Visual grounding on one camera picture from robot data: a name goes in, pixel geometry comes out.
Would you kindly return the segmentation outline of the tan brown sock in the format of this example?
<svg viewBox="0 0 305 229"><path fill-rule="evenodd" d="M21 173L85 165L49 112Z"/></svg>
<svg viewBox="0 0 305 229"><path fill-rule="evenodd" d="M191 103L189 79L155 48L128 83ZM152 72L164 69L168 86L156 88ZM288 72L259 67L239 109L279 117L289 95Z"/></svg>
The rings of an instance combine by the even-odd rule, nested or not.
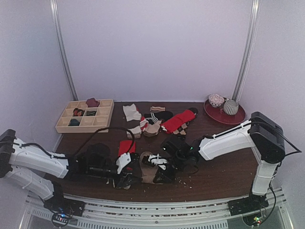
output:
<svg viewBox="0 0 305 229"><path fill-rule="evenodd" d="M142 183L146 184L154 184L153 179L155 174L157 173L159 167L158 166L148 166L142 163L142 159L144 156L153 155L151 152L143 152L140 156L140 168L142 172Z"/></svg>

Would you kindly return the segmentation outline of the red and beige sock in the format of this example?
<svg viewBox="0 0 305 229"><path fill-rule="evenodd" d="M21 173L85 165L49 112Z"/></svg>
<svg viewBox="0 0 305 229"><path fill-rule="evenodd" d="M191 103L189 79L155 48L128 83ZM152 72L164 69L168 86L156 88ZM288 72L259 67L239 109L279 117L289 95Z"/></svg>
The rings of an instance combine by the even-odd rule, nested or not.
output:
<svg viewBox="0 0 305 229"><path fill-rule="evenodd" d="M135 153L136 145L132 140L124 140L120 142L118 157L124 153Z"/></svg>

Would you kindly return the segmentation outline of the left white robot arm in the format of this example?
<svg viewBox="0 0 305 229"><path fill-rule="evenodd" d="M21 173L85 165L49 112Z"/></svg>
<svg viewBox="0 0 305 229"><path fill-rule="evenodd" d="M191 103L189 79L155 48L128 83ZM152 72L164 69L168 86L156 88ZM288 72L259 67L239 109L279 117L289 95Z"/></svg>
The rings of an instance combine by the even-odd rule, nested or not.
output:
<svg viewBox="0 0 305 229"><path fill-rule="evenodd" d="M35 170L66 180L105 178L118 189L142 181L137 173L140 156L132 151L134 137L113 162L109 147L103 143L90 145L85 152L77 150L72 155L65 155L49 152L37 143L25 143L15 134L8 129L0 136L0 176L35 193L44 208L62 217L82 216L85 202L64 197L59 183L40 177Z"/></svg>

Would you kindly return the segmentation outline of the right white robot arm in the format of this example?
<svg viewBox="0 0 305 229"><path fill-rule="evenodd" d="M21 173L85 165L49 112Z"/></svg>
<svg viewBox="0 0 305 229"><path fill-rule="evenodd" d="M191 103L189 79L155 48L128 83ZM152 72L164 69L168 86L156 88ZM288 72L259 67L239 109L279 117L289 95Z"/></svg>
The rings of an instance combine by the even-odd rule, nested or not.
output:
<svg viewBox="0 0 305 229"><path fill-rule="evenodd" d="M272 190L271 183L277 169L285 158L284 133L278 124L261 112L254 112L251 118L222 133L204 136L191 145L171 136L161 144L177 169L188 161L205 161L246 148L259 151L260 160L250 193L245 198L231 200L228 208L232 216L257 211L269 206L266 195Z"/></svg>

